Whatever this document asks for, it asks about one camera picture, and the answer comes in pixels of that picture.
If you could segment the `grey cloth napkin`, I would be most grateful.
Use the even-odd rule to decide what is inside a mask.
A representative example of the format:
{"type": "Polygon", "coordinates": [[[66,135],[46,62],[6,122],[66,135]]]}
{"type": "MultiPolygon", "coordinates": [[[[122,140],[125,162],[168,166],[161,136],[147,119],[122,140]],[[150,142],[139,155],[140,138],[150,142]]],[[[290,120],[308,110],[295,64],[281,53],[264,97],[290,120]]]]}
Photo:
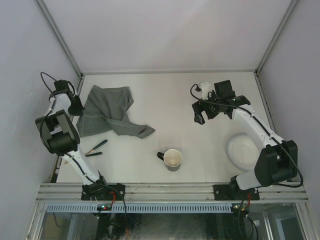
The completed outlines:
{"type": "Polygon", "coordinates": [[[130,121],[127,110],[133,103],[134,99],[128,86],[93,86],[85,102],[83,114],[76,123],[79,136],[83,138],[113,131],[118,136],[147,138],[156,130],[149,125],[130,121]]]}

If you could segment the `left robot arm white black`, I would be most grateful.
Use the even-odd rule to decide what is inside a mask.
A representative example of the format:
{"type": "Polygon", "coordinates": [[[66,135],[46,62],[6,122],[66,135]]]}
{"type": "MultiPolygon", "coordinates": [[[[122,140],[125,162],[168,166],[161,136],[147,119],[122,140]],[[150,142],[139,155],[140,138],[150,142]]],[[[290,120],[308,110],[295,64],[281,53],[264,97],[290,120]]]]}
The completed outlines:
{"type": "Polygon", "coordinates": [[[49,89],[49,108],[44,116],[35,120],[41,142],[51,153],[67,161],[82,180],[81,200],[106,200],[110,193],[105,178],[89,162],[82,151],[80,136],[72,123],[71,116],[80,116],[84,107],[73,84],[68,80],[56,80],[45,72],[40,73],[54,81],[55,90],[49,89]]]}

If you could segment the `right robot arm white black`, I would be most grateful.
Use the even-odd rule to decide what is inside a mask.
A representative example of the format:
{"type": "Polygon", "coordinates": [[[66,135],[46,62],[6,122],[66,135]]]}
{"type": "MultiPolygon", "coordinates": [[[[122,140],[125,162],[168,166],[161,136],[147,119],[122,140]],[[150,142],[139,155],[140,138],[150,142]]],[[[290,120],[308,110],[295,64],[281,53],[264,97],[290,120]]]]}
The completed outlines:
{"type": "Polygon", "coordinates": [[[284,140],[268,127],[254,111],[251,102],[244,95],[236,95],[230,80],[211,84],[202,82],[190,87],[201,93],[192,104],[194,122],[204,125],[205,113],[212,120],[220,113],[238,123],[260,151],[255,166],[240,175],[235,175],[226,185],[230,195],[242,199],[250,190],[261,187],[289,187],[286,181],[299,177],[299,188],[304,184],[304,177],[298,167],[298,146],[293,140],[284,140]]]}

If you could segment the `dark mug cream inside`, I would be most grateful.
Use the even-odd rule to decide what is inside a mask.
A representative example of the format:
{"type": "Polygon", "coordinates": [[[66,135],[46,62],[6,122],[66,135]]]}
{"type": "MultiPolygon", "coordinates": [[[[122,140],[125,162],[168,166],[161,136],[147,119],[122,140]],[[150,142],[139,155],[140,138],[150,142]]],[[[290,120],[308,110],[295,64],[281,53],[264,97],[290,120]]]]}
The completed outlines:
{"type": "Polygon", "coordinates": [[[183,155],[177,149],[169,149],[166,152],[158,152],[156,156],[164,162],[166,168],[171,172],[178,171],[183,161],[183,155]]]}

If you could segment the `white bowl plate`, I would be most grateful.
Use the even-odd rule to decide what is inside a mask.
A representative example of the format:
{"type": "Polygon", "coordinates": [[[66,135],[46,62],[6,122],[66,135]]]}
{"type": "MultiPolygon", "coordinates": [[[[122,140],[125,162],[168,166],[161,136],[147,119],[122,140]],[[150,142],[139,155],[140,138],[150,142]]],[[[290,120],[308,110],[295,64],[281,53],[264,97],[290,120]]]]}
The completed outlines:
{"type": "Polygon", "coordinates": [[[226,156],[239,170],[248,172],[253,170],[260,152],[246,133],[232,136],[225,146],[226,156]]]}

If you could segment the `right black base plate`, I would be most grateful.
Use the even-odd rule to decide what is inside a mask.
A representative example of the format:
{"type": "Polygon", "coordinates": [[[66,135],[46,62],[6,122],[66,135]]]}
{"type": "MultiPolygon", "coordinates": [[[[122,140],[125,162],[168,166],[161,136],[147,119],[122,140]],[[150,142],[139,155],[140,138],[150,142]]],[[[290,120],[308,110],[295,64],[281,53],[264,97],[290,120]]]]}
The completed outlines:
{"type": "Polygon", "coordinates": [[[248,201],[249,197],[253,201],[260,200],[259,191],[255,188],[241,190],[238,188],[232,189],[229,184],[213,185],[214,199],[216,201],[248,201]]]}

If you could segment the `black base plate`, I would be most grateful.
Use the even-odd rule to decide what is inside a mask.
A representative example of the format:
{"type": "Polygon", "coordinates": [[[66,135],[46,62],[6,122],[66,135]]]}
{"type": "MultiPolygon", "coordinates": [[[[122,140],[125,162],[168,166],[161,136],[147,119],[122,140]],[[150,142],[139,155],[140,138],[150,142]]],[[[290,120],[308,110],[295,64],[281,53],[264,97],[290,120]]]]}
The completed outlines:
{"type": "Polygon", "coordinates": [[[121,201],[125,197],[125,190],[125,185],[120,183],[112,185],[103,185],[99,183],[82,185],[81,200],[111,201],[115,199],[121,201]]]}
{"type": "Polygon", "coordinates": [[[248,201],[249,197],[253,201],[260,200],[259,191],[255,188],[241,190],[238,188],[232,189],[229,184],[213,185],[214,199],[216,201],[248,201]]]}

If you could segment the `aluminium front rail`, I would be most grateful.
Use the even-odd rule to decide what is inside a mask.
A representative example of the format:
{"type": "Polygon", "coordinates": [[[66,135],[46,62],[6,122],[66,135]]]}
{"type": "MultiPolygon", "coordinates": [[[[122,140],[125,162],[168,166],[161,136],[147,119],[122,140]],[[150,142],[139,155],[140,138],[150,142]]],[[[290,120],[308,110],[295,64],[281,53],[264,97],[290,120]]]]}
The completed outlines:
{"type": "MultiPolygon", "coordinates": [[[[209,203],[215,202],[213,183],[126,183],[124,199],[127,203],[209,203]]],[[[278,185],[258,189],[260,203],[308,202],[303,187],[278,185]]],[[[80,183],[43,183],[36,201],[41,203],[77,203],[81,200],[80,183]]]]}

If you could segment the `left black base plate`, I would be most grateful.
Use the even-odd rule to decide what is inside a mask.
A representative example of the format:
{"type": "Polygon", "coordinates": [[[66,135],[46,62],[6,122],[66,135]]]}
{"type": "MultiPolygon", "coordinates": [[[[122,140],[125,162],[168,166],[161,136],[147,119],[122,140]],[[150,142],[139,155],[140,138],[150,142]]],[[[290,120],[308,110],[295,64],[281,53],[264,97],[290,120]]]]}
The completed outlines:
{"type": "Polygon", "coordinates": [[[111,201],[115,199],[121,201],[125,197],[125,190],[125,185],[120,183],[112,185],[103,185],[99,183],[82,185],[81,200],[111,201]]]}

